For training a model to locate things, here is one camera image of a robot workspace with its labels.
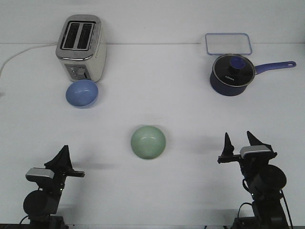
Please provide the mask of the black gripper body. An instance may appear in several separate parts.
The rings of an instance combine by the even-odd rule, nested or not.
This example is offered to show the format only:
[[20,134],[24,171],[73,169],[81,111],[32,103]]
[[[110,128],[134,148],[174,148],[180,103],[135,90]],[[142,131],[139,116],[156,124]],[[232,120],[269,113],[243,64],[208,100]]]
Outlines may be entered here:
[[259,169],[268,165],[269,160],[275,158],[277,152],[262,152],[254,153],[242,158],[241,155],[230,155],[230,156],[219,156],[217,162],[229,163],[238,162],[240,165],[240,170],[244,179],[247,181],[253,179],[253,177],[258,173]]
[[53,179],[43,179],[36,181],[39,188],[48,194],[61,196],[63,189],[65,188],[65,180],[67,177],[84,177],[85,172],[72,170],[56,170],[54,172]]

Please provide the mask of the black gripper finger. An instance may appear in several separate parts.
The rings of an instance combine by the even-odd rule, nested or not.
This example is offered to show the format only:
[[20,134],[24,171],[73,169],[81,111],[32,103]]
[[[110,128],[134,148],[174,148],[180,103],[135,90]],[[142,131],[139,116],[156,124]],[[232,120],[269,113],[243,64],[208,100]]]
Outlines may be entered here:
[[272,150],[272,146],[266,143],[261,142],[257,139],[250,131],[246,132],[250,146],[266,146],[269,150]]
[[228,133],[226,132],[224,135],[224,148],[221,156],[233,156],[234,155],[234,146],[230,140]]
[[58,169],[68,167],[68,145],[64,145],[59,153],[49,162],[45,163],[46,169]]
[[69,152],[69,146],[68,145],[64,146],[64,153],[65,153],[65,156],[66,156],[66,162],[65,162],[66,169],[68,171],[72,170],[73,167],[72,167],[72,163],[71,163],[71,158],[70,158],[70,152]]

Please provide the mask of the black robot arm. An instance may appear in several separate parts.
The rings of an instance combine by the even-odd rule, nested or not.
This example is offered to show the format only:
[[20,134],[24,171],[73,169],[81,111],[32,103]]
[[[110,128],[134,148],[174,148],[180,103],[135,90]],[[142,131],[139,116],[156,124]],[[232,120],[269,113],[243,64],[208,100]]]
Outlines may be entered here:
[[284,172],[269,161],[277,156],[272,146],[258,140],[247,132],[249,146],[234,154],[234,146],[228,134],[224,135],[224,149],[217,162],[238,162],[243,175],[244,189],[251,194],[254,216],[234,219],[233,229],[291,229],[291,215],[285,200],[283,188],[287,183]]
[[72,167],[69,146],[64,145],[59,153],[44,168],[33,167],[26,173],[29,182],[38,189],[29,193],[23,202],[23,209],[30,220],[30,229],[68,229],[62,216],[57,216],[59,202],[67,177],[84,177],[83,171]]

